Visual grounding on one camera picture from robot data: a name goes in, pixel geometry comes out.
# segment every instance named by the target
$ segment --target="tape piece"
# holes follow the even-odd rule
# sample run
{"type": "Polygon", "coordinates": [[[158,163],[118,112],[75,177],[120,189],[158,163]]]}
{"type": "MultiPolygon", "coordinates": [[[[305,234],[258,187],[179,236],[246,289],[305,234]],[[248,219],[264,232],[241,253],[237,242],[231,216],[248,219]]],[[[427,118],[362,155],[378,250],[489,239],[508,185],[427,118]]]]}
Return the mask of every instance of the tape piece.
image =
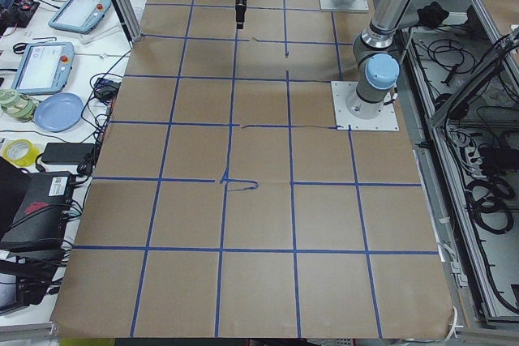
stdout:
{"type": "Polygon", "coordinates": [[[6,145],[3,152],[3,158],[18,165],[19,167],[26,167],[34,164],[34,160],[40,154],[40,151],[27,139],[17,139],[11,141],[6,145]]]}

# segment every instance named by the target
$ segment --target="white mounting plate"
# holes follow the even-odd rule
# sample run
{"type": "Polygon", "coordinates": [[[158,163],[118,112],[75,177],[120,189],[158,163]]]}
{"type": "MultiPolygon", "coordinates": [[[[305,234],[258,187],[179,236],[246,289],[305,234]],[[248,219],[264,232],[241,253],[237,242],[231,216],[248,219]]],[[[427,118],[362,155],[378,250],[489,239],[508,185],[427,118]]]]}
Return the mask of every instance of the white mounting plate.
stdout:
{"type": "Polygon", "coordinates": [[[319,0],[322,11],[344,11],[355,14],[366,14],[370,7],[367,0],[340,0],[334,2],[333,0],[319,0]]]}
{"type": "MultiPolygon", "coordinates": [[[[356,81],[332,81],[335,123],[339,130],[351,128],[351,130],[398,131],[397,115],[393,105],[385,105],[379,116],[374,119],[361,119],[346,108],[346,97],[352,89],[357,87],[357,84],[356,81]]],[[[388,94],[385,100],[390,99],[391,96],[388,94]]]]}

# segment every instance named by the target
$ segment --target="blue plate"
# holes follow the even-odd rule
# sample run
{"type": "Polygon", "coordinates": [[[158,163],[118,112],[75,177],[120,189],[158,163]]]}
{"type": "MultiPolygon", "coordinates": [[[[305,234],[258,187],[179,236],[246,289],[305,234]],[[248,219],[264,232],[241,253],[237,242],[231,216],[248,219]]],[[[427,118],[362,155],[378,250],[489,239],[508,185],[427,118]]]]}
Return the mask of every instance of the blue plate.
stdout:
{"type": "Polygon", "coordinates": [[[34,122],[43,130],[70,129],[81,119],[83,101],[73,93],[57,93],[42,101],[34,112],[34,122]]]}

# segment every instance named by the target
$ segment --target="blue joint cap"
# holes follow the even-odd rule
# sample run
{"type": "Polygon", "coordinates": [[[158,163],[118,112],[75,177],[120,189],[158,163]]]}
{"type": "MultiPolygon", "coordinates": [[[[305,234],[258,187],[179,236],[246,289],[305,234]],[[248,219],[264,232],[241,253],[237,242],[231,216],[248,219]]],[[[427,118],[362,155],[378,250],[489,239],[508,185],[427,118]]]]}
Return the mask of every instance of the blue joint cap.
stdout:
{"type": "Polygon", "coordinates": [[[370,58],[366,65],[366,79],[379,90],[391,88],[397,82],[400,67],[397,60],[386,53],[379,53],[370,58]]]}

